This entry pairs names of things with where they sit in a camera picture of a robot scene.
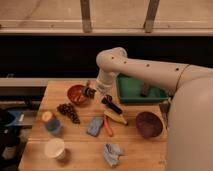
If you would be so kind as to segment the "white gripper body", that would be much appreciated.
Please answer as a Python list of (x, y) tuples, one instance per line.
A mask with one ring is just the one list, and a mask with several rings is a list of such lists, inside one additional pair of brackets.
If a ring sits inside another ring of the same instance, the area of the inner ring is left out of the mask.
[(96, 79), (96, 88), (101, 94), (107, 94), (115, 81), (114, 76), (99, 74)]

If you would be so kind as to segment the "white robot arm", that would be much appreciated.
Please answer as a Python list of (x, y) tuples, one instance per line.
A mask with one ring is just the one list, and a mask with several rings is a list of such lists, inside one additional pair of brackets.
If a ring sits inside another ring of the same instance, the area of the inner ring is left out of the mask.
[(122, 47), (98, 53), (97, 90), (107, 94), (124, 74), (173, 95), (168, 112), (165, 171), (213, 171), (213, 69), (131, 59)]

